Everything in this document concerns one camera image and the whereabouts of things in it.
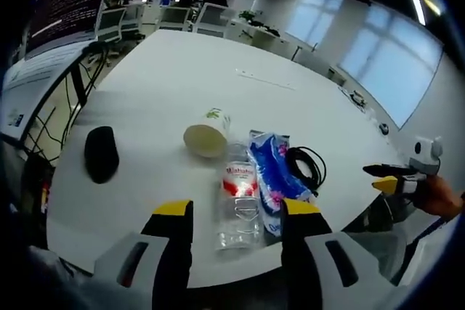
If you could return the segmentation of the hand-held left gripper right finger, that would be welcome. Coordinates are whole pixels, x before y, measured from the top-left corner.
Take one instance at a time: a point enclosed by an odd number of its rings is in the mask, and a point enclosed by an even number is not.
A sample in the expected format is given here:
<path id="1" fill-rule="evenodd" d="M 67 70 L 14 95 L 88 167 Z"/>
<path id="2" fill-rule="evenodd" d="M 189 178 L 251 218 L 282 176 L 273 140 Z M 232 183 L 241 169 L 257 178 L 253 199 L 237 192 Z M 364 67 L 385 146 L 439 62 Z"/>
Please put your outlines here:
<path id="1" fill-rule="evenodd" d="M 319 209 L 285 199 L 281 263 L 288 309 L 377 309 L 379 262 L 343 232 L 332 232 Z"/>

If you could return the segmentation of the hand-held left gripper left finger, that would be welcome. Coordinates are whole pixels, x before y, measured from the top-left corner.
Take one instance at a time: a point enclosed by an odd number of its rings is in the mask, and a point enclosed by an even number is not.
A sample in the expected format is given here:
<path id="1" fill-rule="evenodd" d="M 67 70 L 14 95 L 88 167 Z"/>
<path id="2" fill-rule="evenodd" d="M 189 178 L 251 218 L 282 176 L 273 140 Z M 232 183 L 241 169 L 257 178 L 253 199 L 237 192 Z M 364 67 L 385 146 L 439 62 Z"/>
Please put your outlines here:
<path id="1" fill-rule="evenodd" d="M 193 262 L 193 201 L 156 208 L 142 231 L 131 232 L 94 265 L 103 309 L 184 309 Z"/>

